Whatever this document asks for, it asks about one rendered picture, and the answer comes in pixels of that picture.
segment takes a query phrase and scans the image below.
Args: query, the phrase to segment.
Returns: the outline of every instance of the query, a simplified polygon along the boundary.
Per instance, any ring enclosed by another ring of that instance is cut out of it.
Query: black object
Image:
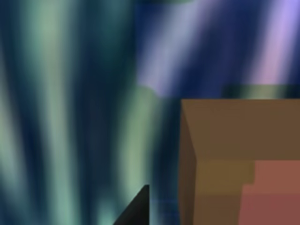
[[[149,225],[149,185],[145,185],[114,225]]]

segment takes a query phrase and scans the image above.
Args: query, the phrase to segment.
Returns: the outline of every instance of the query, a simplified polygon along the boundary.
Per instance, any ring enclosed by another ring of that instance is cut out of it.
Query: brown box
[[[239,225],[243,188],[258,175],[255,164],[300,160],[299,129],[300,100],[182,100],[180,224]],[[266,185],[256,185],[255,194],[266,192]],[[273,192],[287,194],[289,187]]]

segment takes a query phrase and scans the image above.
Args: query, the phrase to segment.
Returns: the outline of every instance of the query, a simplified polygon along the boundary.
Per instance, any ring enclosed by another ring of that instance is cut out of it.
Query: blurred striped background
[[[298,98],[300,0],[0,0],[0,225],[179,224],[181,98]]]

